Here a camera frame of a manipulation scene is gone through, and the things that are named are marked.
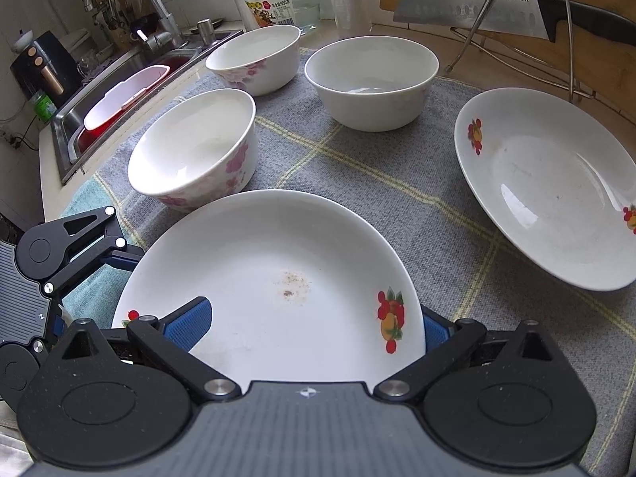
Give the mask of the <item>white bowl pink flowers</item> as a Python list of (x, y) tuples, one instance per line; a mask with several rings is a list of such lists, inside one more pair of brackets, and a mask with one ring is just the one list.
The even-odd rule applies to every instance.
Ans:
[(170, 109), (128, 162), (133, 189), (189, 213), (242, 191), (256, 172), (256, 102), (245, 91), (205, 91)]
[(206, 59), (206, 68), (227, 87), (253, 97), (274, 93), (297, 75), (301, 30), (274, 25), (251, 30), (217, 47)]

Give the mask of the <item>white plate with food stain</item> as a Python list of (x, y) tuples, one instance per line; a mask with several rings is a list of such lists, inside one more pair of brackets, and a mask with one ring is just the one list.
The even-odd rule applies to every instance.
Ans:
[(296, 191), (250, 191), (190, 213), (130, 275), (113, 325), (203, 296), (192, 354), (240, 386), (256, 380), (376, 386), (426, 351), (398, 254), (358, 214)]

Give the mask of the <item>white fruit-pattern plate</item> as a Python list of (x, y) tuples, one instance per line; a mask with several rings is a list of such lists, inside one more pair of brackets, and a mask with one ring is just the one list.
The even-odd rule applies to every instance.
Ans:
[(609, 292), (635, 281), (635, 163), (571, 103), (505, 87), (457, 115), (455, 151), (474, 197), (503, 233), (552, 276)]

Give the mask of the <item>plain white bowl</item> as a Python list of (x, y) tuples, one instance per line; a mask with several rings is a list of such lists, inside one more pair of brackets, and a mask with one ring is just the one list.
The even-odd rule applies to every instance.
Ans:
[(423, 112), (440, 69), (436, 54), (388, 36), (339, 40), (307, 59), (304, 74), (335, 121), (359, 132), (391, 132)]

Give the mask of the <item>chrome kitchen faucet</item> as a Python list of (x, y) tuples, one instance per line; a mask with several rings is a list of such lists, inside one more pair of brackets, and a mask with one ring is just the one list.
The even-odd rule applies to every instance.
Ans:
[[(152, 54), (165, 53), (185, 47), (188, 40), (182, 35), (174, 15), (162, 0), (145, 0), (152, 8), (150, 13), (129, 24), (130, 35)], [(83, 0), (86, 11), (93, 10), (93, 0)]]

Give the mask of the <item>stainless steel sink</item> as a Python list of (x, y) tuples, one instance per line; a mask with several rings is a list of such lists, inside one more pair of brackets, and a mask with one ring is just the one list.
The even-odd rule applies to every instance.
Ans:
[[(60, 182), (66, 183), (83, 167), (88, 158), (114, 133), (114, 130), (131, 117), (144, 102), (157, 95), (186, 70), (205, 59), (217, 47), (240, 34), (239, 30), (219, 31), (209, 45), (200, 41), (200, 37), (192, 36), (184, 47), (170, 50), (156, 58), (151, 58), (150, 53), (146, 50), (135, 47), (114, 60), (102, 73), (75, 93), (65, 103), (65, 106), (58, 109), (50, 121)], [(134, 99), (122, 114), (114, 118), (114, 123), (109, 125), (96, 139), (89, 141), (81, 138), (81, 135), (85, 134), (84, 119), (86, 115), (97, 105), (98, 101), (106, 96), (108, 91), (121, 85), (125, 80), (142, 70), (159, 65), (168, 68), (166, 76)]]

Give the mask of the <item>green bottle by sink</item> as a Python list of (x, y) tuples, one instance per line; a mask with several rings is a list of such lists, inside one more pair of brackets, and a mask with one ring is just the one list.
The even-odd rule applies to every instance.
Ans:
[(33, 112), (35, 112), (35, 115), (42, 123), (50, 123), (50, 120), (55, 115), (57, 108), (55, 103), (50, 100), (50, 97), (47, 96), (44, 91), (39, 89), (39, 91), (31, 96), (29, 103), (31, 104)]

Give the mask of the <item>red white basin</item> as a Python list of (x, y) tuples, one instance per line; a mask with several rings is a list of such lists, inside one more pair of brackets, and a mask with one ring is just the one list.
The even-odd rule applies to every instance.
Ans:
[(84, 130), (78, 137), (78, 147), (85, 151), (133, 104), (154, 86), (163, 82), (170, 73), (186, 62), (185, 57), (171, 57), (158, 64), (145, 67), (105, 92), (85, 115)]

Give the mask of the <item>black air fryer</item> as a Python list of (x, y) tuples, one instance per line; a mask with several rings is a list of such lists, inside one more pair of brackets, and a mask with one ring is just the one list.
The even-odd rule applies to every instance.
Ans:
[(77, 63), (52, 32), (35, 38), (28, 30), (12, 50), (16, 57), (10, 69), (27, 99), (43, 91), (56, 108), (61, 108), (80, 91), (82, 76)]

